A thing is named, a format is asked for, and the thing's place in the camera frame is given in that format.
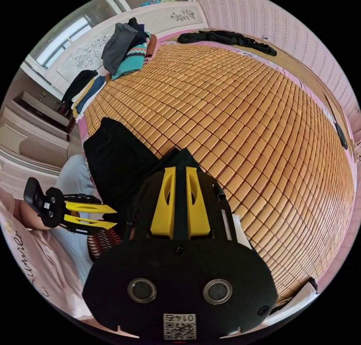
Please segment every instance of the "screw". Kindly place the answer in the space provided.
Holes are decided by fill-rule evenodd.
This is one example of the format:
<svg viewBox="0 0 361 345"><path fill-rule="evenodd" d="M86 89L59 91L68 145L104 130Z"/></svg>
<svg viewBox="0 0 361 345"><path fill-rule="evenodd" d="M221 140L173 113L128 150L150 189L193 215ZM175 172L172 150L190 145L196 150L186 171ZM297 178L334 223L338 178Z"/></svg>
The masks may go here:
<svg viewBox="0 0 361 345"><path fill-rule="evenodd" d="M184 247L177 247L176 248L176 255L177 256L183 256L183 255L185 255L185 253L186 253L186 250L185 250Z"/></svg>
<svg viewBox="0 0 361 345"><path fill-rule="evenodd" d="M262 306L262 307L258 310L258 315L259 315L259 316L264 316L264 315L266 315L269 309L270 309L270 307L269 307L268 305Z"/></svg>

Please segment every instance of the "light blue pants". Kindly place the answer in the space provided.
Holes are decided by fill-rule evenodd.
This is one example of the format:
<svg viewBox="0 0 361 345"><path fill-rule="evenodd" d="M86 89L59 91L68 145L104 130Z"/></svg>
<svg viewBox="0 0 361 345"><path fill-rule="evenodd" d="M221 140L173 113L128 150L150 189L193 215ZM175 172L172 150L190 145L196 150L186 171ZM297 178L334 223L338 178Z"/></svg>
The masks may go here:
<svg viewBox="0 0 361 345"><path fill-rule="evenodd" d="M60 189L64 195L93 194L94 186L82 155L75 155L68 159L59 174L55 187ZM90 214L80 212L80 217L89 219ZM49 231L74 262L80 282L84 286L93 265L89 256L87 236L71 233L63 228L54 228Z"/></svg>

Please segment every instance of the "qr code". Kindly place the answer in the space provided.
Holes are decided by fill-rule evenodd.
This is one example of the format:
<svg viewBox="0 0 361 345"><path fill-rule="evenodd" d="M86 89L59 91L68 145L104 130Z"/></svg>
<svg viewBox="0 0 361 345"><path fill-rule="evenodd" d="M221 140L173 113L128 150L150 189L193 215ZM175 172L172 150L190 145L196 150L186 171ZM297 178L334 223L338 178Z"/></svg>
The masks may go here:
<svg viewBox="0 0 361 345"><path fill-rule="evenodd" d="M197 338L195 320L195 315L164 314L164 339L195 340Z"/></svg>

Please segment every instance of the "window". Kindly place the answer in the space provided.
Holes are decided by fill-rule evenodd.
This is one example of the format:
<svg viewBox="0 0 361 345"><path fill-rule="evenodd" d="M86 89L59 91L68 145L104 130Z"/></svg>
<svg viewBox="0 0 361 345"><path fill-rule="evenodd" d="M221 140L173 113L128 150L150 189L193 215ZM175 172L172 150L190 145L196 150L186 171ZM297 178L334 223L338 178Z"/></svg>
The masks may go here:
<svg viewBox="0 0 361 345"><path fill-rule="evenodd" d="M94 26L115 15L117 12L108 1L92 0L55 25L39 41L29 56L46 70L71 43Z"/></svg>
<svg viewBox="0 0 361 345"><path fill-rule="evenodd" d="M91 29L86 18L80 18L65 29L60 35L47 46L37 57L36 61L45 69L48 69L55 59L74 41Z"/></svg>

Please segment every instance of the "gray jacket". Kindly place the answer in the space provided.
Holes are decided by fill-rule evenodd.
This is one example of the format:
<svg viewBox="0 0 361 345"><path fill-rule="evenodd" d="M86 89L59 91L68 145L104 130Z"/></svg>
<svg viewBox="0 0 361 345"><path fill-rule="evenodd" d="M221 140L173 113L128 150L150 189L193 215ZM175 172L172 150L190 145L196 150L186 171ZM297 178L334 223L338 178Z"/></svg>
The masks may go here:
<svg viewBox="0 0 361 345"><path fill-rule="evenodd" d="M105 44L102 54L104 68L115 75L120 63L125 58L129 46L138 31L128 24L116 23L112 37Z"/></svg>

